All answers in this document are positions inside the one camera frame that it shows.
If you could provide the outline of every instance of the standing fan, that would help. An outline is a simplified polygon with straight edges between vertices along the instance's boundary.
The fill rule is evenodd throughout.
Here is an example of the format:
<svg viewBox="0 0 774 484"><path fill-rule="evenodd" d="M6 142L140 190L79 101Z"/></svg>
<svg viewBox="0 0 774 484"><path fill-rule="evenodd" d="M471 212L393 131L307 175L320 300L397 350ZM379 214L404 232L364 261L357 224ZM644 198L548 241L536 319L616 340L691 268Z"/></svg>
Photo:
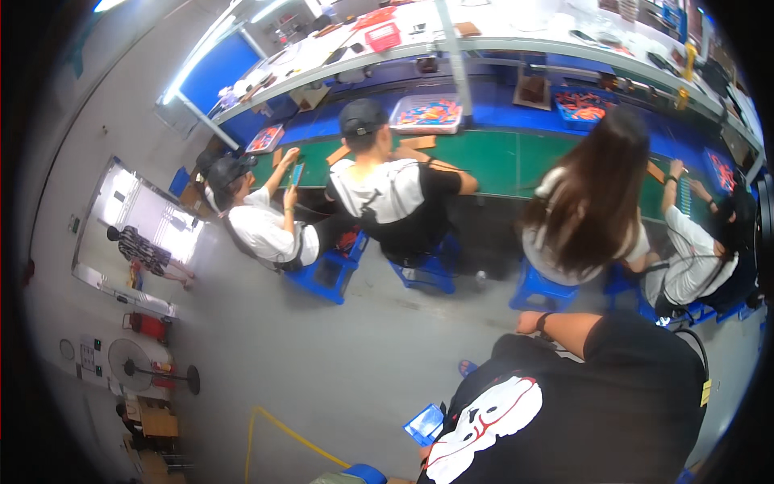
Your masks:
<svg viewBox="0 0 774 484"><path fill-rule="evenodd" d="M108 363L113 375L124 386L136 392L150 388L154 380L182 380L188 382L188 389L194 395L199 394L199 370L196 366L188 366L186 376L170 375L164 372L154 372L150 359L134 341L117 339L108 349Z"/></svg>

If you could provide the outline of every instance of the patterned dress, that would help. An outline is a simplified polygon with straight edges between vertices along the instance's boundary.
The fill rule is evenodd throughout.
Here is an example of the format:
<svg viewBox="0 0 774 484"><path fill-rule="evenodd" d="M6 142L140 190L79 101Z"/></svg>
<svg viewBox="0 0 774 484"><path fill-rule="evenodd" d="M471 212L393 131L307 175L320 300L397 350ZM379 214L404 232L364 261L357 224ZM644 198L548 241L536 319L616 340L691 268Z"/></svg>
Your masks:
<svg viewBox="0 0 774 484"><path fill-rule="evenodd" d="M166 266L170 263L172 254L150 243L148 239L137 233L137 229L127 225L118 235L118 251L126 260L139 259L142 265L156 276L163 276Z"/></svg>

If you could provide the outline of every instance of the hand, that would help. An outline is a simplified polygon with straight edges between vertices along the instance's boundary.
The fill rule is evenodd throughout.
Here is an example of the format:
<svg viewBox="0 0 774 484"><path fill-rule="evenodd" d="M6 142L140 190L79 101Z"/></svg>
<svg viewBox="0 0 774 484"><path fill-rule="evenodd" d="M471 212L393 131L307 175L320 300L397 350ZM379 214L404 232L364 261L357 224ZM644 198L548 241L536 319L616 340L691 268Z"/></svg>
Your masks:
<svg viewBox="0 0 774 484"><path fill-rule="evenodd" d="M283 156L283 160L279 162L279 165L287 170L287 167L290 166L292 162L298 160L299 153L301 153L301 148L288 149L288 152L285 153L285 156Z"/></svg>
<svg viewBox="0 0 774 484"><path fill-rule="evenodd" d="M516 332L522 335L531 335L537 331L537 320L545 313L539 311L522 311L519 321L516 323Z"/></svg>
<svg viewBox="0 0 774 484"><path fill-rule="evenodd" d="M672 163L670 164L670 175L675 177L675 180L679 180L682 174L683 174L683 161L672 160Z"/></svg>
<svg viewBox="0 0 774 484"><path fill-rule="evenodd" d="M395 160L404 160L405 158L408 158L409 160L426 163L430 159L430 156L416 151L415 149L411 149L408 146L398 146L395 148L395 151L392 152L392 158Z"/></svg>
<svg viewBox="0 0 774 484"><path fill-rule="evenodd" d="M293 208L298 201L298 193L296 192L296 185L293 185L285 191L285 197L283 198L284 208Z"/></svg>
<svg viewBox="0 0 774 484"><path fill-rule="evenodd" d="M712 200L712 195L710 195L710 192L708 192L707 189L704 188L704 185L702 185L699 180L691 180L690 189L694 191L694 193L702 200L706 202L709 202L710 200Z"/></svg>
<svg viewBox="0 0 774 484"><path fill-rule="evenodd" d="M430 457L430 445L427 447L420 447L420 462L424 462L426 458Z"/></svg>

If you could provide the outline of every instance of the smartwatch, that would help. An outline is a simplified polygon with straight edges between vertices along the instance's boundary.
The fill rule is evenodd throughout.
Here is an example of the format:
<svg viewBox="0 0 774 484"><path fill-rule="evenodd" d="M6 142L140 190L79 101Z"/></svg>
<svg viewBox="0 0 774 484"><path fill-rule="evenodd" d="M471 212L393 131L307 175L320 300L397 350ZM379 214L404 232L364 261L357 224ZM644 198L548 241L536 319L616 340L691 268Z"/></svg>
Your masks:
<svg viewBox="0 0 774 484"><path fill-rule="evenodd" d="M543 316L541 316L540 318L537 318L537 324L535 324L537 331L540 331L541 333L545 331L543 330L543 328L546 326L546 318L549 317L551 314L555 314L555 313L543 313Z"/></svg>

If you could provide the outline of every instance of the red plastic basket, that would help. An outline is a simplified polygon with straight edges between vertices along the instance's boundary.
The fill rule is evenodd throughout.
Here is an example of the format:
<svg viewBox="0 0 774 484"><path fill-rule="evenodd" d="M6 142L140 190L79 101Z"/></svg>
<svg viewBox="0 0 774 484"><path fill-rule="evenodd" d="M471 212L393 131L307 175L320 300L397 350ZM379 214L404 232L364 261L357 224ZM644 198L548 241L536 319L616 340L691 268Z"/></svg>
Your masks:
<svg viewBox="0 0 774 484"><path fill-rule="evenodd" d="M365 43L374 52L382 52L400 44L400 30L392 22L385 26L377 27L365 33Z"/></svg>

